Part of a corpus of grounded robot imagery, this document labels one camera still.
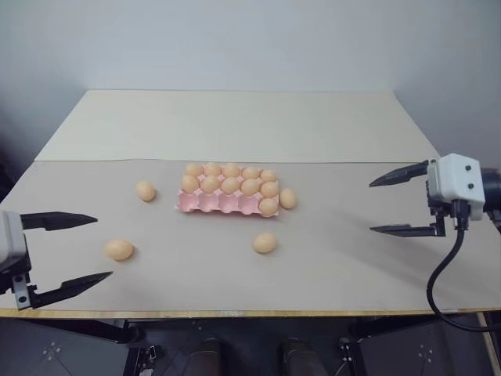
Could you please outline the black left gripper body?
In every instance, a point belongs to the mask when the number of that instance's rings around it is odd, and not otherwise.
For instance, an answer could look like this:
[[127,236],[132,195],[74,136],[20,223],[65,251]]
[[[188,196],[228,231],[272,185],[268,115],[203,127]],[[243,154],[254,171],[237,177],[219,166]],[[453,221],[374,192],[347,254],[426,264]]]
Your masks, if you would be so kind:
[[37,308],[34,292],[37,286],[29,285],[30,271],[31,259],[28,253],[11,263],[7,261],[1,263],[1,294],[11,291],[18,310]]

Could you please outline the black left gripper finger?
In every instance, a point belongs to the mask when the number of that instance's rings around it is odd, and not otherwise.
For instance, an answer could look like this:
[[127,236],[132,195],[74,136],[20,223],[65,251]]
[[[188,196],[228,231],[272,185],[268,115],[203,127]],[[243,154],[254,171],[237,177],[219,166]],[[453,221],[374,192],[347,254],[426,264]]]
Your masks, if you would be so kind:
[[20,219],[24,230],[42,228],[46,231],[64,230],[98,222],[89,215],[61,211],[21,214]]
[[28,296],[30,300],[30,307],[32,309],[37,309],[76,297],[99,282],[105,280],[112,274],[112,272],[96,273],[73,280],[67,280],[62,282],[59,288],[41,294],[35,292],[35,286],[29,286]]

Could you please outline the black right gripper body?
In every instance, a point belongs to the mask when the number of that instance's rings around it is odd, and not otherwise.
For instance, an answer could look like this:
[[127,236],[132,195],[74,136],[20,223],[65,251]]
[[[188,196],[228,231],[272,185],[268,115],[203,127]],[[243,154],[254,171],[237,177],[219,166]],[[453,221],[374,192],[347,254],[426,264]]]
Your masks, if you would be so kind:
[[445,233],[445,218],[451,215],[451,204],[444,202],[440,197],[432,195],[434,186],[433,179],[427,175],[426,179],[426,194],[427,205],[430,213],[435,217],[435,221],[431,223],[424,231],[425,237],[444,237]]

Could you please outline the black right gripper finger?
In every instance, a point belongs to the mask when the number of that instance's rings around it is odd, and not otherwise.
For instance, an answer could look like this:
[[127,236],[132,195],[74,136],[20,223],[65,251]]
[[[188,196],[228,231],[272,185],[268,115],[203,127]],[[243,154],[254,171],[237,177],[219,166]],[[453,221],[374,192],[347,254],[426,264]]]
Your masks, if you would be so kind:
[[413,178],[426,175],[428,164],[428,160],[425,160],[420,163],[397,168],[373,180],[369,184],[369,187],[391,186],[406,183]]
[[413,227],[409,224],[405,225],[385,225],[374,226],[370,228],[374,232],[392,235],[396,237],[433,237],[433,226],[417,226]]

